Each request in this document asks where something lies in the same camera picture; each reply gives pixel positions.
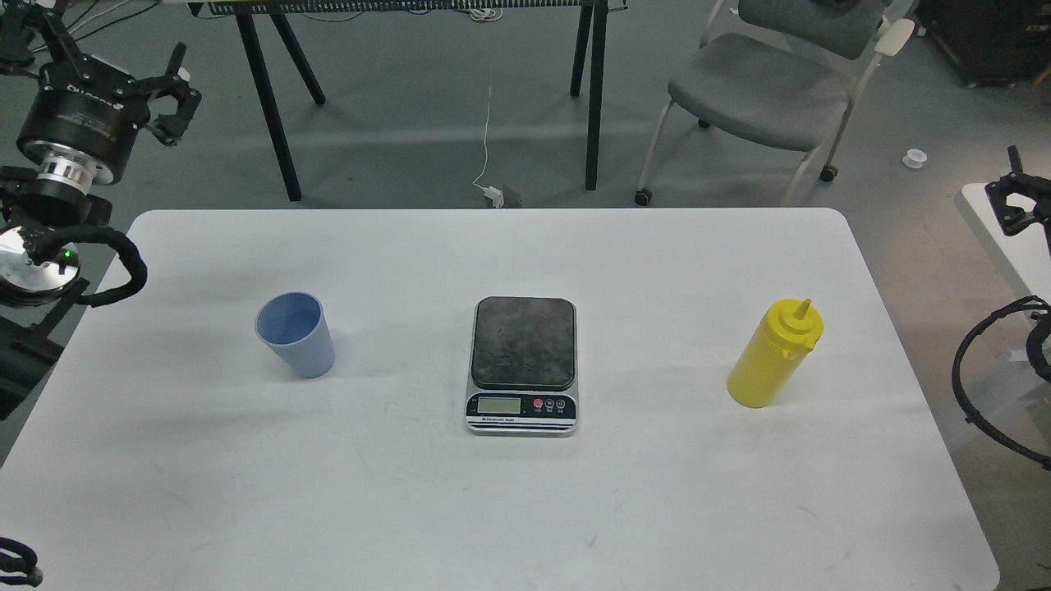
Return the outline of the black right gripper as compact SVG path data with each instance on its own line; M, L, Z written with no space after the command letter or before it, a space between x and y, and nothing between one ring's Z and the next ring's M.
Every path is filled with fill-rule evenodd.
M1008 146L1008 172L984 187L991 209L995 216L1022 216L1015 224L1015 232L1021 233L1029 225L1039 223L1044 238L1050 239L1050 180L1044 178L1028 178L1022 171L1021 150L1016 145ZM1032 199L1035 206L1032 210L1022 206L1010 205L1009 195L1022 195Z

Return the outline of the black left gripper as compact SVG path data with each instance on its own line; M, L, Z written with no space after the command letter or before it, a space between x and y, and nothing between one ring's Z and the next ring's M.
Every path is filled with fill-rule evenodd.
M164 74L136 82L136 94L146 100L114 94L131 75L79 50L62 19L70 6L71 1L7 1L2 11L2 74L39 78L16 147L37 164L50 149L86 154L100 169L94 183L114 184L126 171L139 130L145 127L161 145L174 146L194 119L202 96L181 67L184 42L176 43ZM33 72L30 40L36 36L44 41L50 61ZM176 101L176 111L150 121L147 102L164 98Z

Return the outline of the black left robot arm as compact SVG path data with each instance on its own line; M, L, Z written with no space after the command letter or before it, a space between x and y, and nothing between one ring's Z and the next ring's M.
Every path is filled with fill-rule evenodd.
M50 332L76 305L112 305L142 291L148 269L110 227L112 203L92 195L126 171L136 136L183 137L200 105L177 44L163 74L138 79L83 52L63 22L66 2L7 1L2 73L38 91L16 148L29 167L2 169L2 305L49 305L36 324L2 320L2 415L45 378L63 348Z

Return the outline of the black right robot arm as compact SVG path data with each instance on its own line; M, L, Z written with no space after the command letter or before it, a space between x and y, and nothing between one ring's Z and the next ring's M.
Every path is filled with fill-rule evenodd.
M1049 470L1049 453L1027 446L1002 426L1028 411L1049 441L1049 179L1022 168L1021 151L1008 146L1008 166L989 182L965 185L957 208L980 246L1005 277L1015 300L980 319L962 338L951 363L951 389L965 423L995 444ZM1021 317L1021 343L962 378L970 347L1001 322Z

